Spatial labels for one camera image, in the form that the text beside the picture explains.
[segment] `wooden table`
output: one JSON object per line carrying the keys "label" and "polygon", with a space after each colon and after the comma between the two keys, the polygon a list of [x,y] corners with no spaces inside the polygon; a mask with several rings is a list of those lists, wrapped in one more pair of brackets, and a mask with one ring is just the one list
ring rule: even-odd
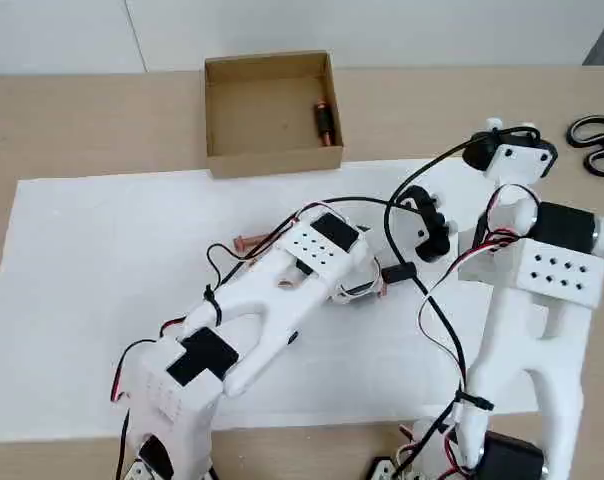
{"label": "wooden table", "polygon": [[[604,68],[338,70],[336,89],[348,160],[433,156],[488,116],[534,121],[560,152],[543,197],[604,215],[604,179],[563,139],[573,119],[604,114]],[[0,78],[0,259],[20,178],[202,168],[202,91],[198,72]],[[604,478],[604,299],[583,379],[572,478]],[[534,438],[538,420],[495,423]],[[226,432],[214,435],[214,461],[222,479],[353,480],[399,440],[392,425]],[[112,478],[116,456],[116,439],[0,445],[0,480]]]}

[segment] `black cable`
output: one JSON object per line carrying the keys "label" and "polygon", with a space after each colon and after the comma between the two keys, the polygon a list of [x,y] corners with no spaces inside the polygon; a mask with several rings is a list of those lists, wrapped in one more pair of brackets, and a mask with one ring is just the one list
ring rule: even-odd
{"label": "black cable", "polygon": [[[363,196],[363,195],[350,195],[350,196],[345,196],[345,197],[334,197],[334,198],[328,198],[326,200],[322,200],[322,203],[339,203],[339,202],[368,202],[368,203],[375,203],[375,204],[378,204],[378,205],[387,205],[387,206],[389,206],[389,202],[386,201],[386,200],[382,200],[381,198],[367,197],[367,196]],[[412,207],[410,207],[408,205],[401,205],[399,203],[396,203],[394,205],[390,205],[389,208],[398,208],[398,209],[404,210],[406,212],[419,213],[419,210],[417,210],[415,208],[412,208]],[[265,245],[269,245],[270,242],[280,233],[280,231],[283,230],[289,224],[289,222],[291,220],[293,220],[293,218],[295,217],[295,215],[296,215],[295,213],[292,213],[291,215],[289,215],[282,223],[280,223],[280,225],[278,225],[271,233],[269,233],[260,243],[258,243],[255,247],[253,247],[249,251],[249,253],[247,253],[242,258],[243,259],[253,258],[253,257],[259,255],[260,253],[262,253],[262,251],[260,251],[260,249],[262,247],[264,247]],[[207,258],[209,259],[209,263],[212,264],[209,255],[207,255]],[[217,289],[220,285],[224,285],[229,280],[231,280],[231,278],[233,278],[233,276],[238,272],[238,270],[240,270],[240,268],[242,268],[242,265],[243,265],[243,262],[238,262],[229,271],[229,273],[227,273],[226,276],[222,280],[220,280],[218,282],[218,284],[216,285],[216,287],[214,288],[214,290]],[[216,272],[219,272],[219,269],[215,265],[213,265],[213,268],[214,268],[214,270]]]}
{"label": "black cable", "polygon": [[[427,295],[429,293],[428,288],[426,288],[426,285],[422,283],[422,280],[420,280],[417,275],[413,277],[413,281],[422,292],[422,295]],[[458,365],[460,366],[460,372],[462,374],[462,380],[464,384],[466,384],[466,359],[464,358],[464,349],[462,348],[462,342],[460,342],[460,337],[458,337],[457,333],[455,332],[455,329],[453,328],[453,325],[451,325],[451,322],[446,317],[446,315],[440,308],[440,305],[438,305],[438,303],[433,297],[429,297],[429,305],[431,305],[437,316],[440,318],[442,325],[444,325],[446,332],[449,334],[449,337],[451,337],[451,340],[453,341],[453,346],[455,347],[455,352],[458,357]]]}
{"label": "black cable", "polygon": [[[389,198],[389,202],[387,203],[387,205],[384,209],[384,234],[389,243],[389,246],[391,247],[391,250],[393,251],[393,253],[395,254],[396,258],[398,259],[398,261],[400,262],[401,265],[407,265],[407,261],[402,256],[402,253],[400,252],[397,244],[395,243],[395,240],[393,239],[393,234],[391,233],[391,227],[390,227],[390,216],[391,216],[391,205],[393,205],[393,203],[396,202],[397,198],[402,194],[403,190],[411,182],[413,182],[416,178],[418,178],[420,175],[422,175],[424,172],[426,172],[430,168],[436,166],[438,163],[442,162],[443,160],[450,157],[451,155],[459,152],[460,150],[463,150],[475,143],[483,141],[490,135],[499,136],[499,135],[505,135],[505,134],[510,134],[510,133],[518,133],[518,132],[532,133],[533,135],[535,135],[535,137],[538,140],[540,139],[540,131],[537,130],[536,128],[527,127],[527,126],[507,128],[504,130],[493,130],[492,132],[486,132],[485,135],[476,135],[474,138],[471,138],[470,140],[467,140],[466,142],[463,142],[463,143],[451,148],[450,150],[444,152],[442,155],[439,155],[438,157],[434,158],[427,164],[423,165],[421,168],[419,168],[418,170],[413,172],[411,175],[409,175],[409,177],[406,180],[404,180],[398,188],[396,188],[396,190],[391,195],[391,198]],[[414,276],[413,280],[415,281],[415,284],[422,291],[422,293],[424,295],[428,294],[428,289],[417,276]],[[446,328],[447,333],[451,337],[451,340],[453,341],[453,343],[455,345],[455,350],[456,350],[456,354],[458,357],[458,364],[460,366],[460,370],[463,372],[463,375],[466,376],[466,360],[464,358],[464,349],[462,348],[462,343],[460,342],[459,337],[457,336],[455,330],[453,329],[451,322],[449,322],[449,320],[446,318],[446,315],[444,314],[444,312],[442,311],[440,306],[437,304],[437,302],[433,299],[433,297],[429,297],[429,304],[431,305],[431,307],[433,307],[436,314],[440,318],[442,324]],[[415,446],[415,448],[413,448],[411,450],[410,455],[406,458],[406,460],[404,462],[402,462],[402,464],[393,473],[393,476],[392,476],[393,479],[397,479],[400,476],[400,474],[409,465],[411,465],[413,463],[413,461],[417,458],[417,456],[424,449],[425,445],[430,440],[430,438],[433,436],[435,431],[439,428],[439,426],[442,423],[444,423],[444,420],[449,416],[449,414],[451,413],[451,410],[453,409],[453,404],[455,403],[455,401],[456,401],[455,399],[452,400],[451,403],[449,403],[449,405],[444,409],[444,411],[442,411],[440,416],[435,420],[435,422],[433,422],[433,424],[429,427],[429,429],[427,430],[424,437],[422,437],[422,439]]]}
{"label": "black cable", "polygon": [[442,410],[440,416],[436,418],[435,421],[431,424],[431,426],[426,431],[424,436],[420,439],[420,441],[417,443],[417,445],[411,449],[411,453],[409,453],[409,456],[406,457],[406,460],[404,460],[402,464],[395,470],[395,472],[393,472],[393,475],[391,476],[392,479],[398,479],[402,472],[406,470],[406,468],[411,465],[413,461],[417,458],[420,452],[424,450],[424,447],[429,442],[438,427],[443,424],[446,418],[451,414],[454,403],[455,400],[451,401],[451,403],[449,403],[446,408]]}
{"label": "black cable", "polygon": [[118,390],[118,386],[120,383],[120,375],[122,374],[122,366],[124,365],[124,359],[126,358],[127,353],[129,353],[129,351],[137,346],[140,345],[141,343],[155,343],[155,340],[151,340],[150,338],[143,338],[141,340],[136,340],[135,342],[133,342],[132,344],[130,344],[128,347],[126,347],[124,349],[124,352],[122,352],[122,355],[120,356],[120,360],[118,361],[118,365],[115,368],[115,375],[113,376],[113,383],[111,384],[111,401],[112,402],[116,402],[118,400],[116,393]]}
{"label": "black cable", "polygon": [[[465,148],[467,148],[471,145],[474,145],[483,140],[486,140],[486,138],[491,135],[500,136],[500,135],[506,135],[506,134],[511,134],[511,133],[521,133],[521,132],[531,133],[531,134],[535,135],[535,137],[538,140],[540,139],[540,131],[536,128],[528,127],[528,126],[513,127],[513,128],[507,128],[504,130],[494,130],[491,132],[486,132],[484,135],[476,135],[474,138],[471,138],[470,140],[467,140],[466,142],[462,142],[461,144],[456,145],[455,147],[444,152],[442,155],[437,156],[430,162],[428,162],[425,165],[423,165],[422,167],[418,168],[415,172],[413,172],[411,175],[409,175],[408,178],[406,178],[406,180],[404,180],[400,184],[400,186],[398,186],[398,188],[395,189],[395,191],[391,195],[391,198],[389,198],[389,201],[387,202],[386,207],[384,209],[384,235],[387,239],[387,242],[389,243],[389,247],[391,247],[393,254],[395,255],[395,257],[397,258],[398,262],[401,265],[403,265],[403,266],[407,265],[407,261],[404,258],[404,256],[402,255],[402,253],[400,252],[400,249],[398,248],[397,244],[395,243],[395,240],[393,239],[393,234],[391,233],[390,219],[391,219],[391,208],[392,208],[391,206],[397,201],[398,197],[400,197],[400,195],[402,194],[404,189],[407,186],[409,186],[409,184],[411,182],[413,182],[420,175],[422,175],[424,172],[433,168],[438,163],[449,158],[451,155],[459,152],[460,150],[464,150]],[[415,281],[415,284],[417,285],[417,287],[422,291],[422,293],[426,295],[428,293],[428,289],[424,286],[424,283],[422,283],[422,281],[417,276],[414,276],[413,280]],[[438,305],[438,303],[435,301],[435,299],[433,297],[429,297],[429,304],[431,305],[431,307],[433,308],[433,310],[435,311],[437,316],[440,318],[440,321],[444,325],[444,328],[447,330],[447,333],[451,337],[451,340],[453,341],[453,344],[455,346],[456,355],[458,357],[458,364],[460,365],[460,370],[462,372],[464,372],[464,374],[466,374],[466,360],[464,358],[464,351],[462,349],[462,344],[460,342],[460,339],[458,338],[457,334],[455,333],[455,330],[453,329],[451,322],[449,322],[449,320],[446,318],[446,315],[444,314],[444,312],[442,311],[442,309],[440,308],[440,306]]]}
{"label": "black cable", "polygon": [[120,453],[118,454],[118,467],[115,470],[115,480],[122,478],[122,467],[124,466],[124,450],[126,447],[126,432],[129,429],[129,417],[131,411],[126,411],[124,422],[122,423],[122,433],[120,434]]}

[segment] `screw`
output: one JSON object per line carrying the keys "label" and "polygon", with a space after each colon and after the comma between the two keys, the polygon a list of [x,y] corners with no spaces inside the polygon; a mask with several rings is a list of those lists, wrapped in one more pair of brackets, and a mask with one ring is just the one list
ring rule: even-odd
{"label": "screw", "polygon": [[249,248],[255,247],[266,237],[266,235],[255,235],[253,237],[243,237],[242,235],[238,235],[233,239],[233,247],[235,248],[236,252],[244,253]]}

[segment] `open cardboard box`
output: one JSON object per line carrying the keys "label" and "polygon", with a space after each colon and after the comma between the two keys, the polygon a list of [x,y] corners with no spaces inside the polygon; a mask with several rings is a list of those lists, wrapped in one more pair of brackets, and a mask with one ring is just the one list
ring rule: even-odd
{"label": "open cardboard box", "polygon": [[[214,177],[337,168],[342,130],[327,52],[207,59],[207,163]],[[314,105],[333,113],[333,145],[322,145]]]}

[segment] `black scissors handle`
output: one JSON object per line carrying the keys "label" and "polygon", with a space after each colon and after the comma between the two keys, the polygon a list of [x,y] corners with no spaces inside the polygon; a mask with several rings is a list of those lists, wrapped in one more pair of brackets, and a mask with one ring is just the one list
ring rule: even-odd
{"label": "black scissors handle", "polygon": [[598,160],[602,160],[603,158],[604,148],[601,150],[596,150],[593,153],[589,153],[586,157],[584,157],[584,168],[586,168],[589,173],[593,175],[604,177],[604,169],[597,166]]}
{"label": "black scissors handle", "polygon": [[578,131],[586,125],[604,125],[604,115],[590,115],[573,122],[566,132],[566,141],[569,145],[576,148],[592,147],[595,145],[602,147],[584,158],[584,168],[593,175],[604,177],[604,169],[597,165],[604,158],[604,132],[587,137],[579,136]]}
{"label": "black scissors handle", "polygon": [[569,145],[576,148],[584,148],[604,144],[604,132],[588,137],[580,137],[578,135],[578,130],[586,125],[604,125],[604,115],[590,115],[573,122],[566,132],[566,141]]}

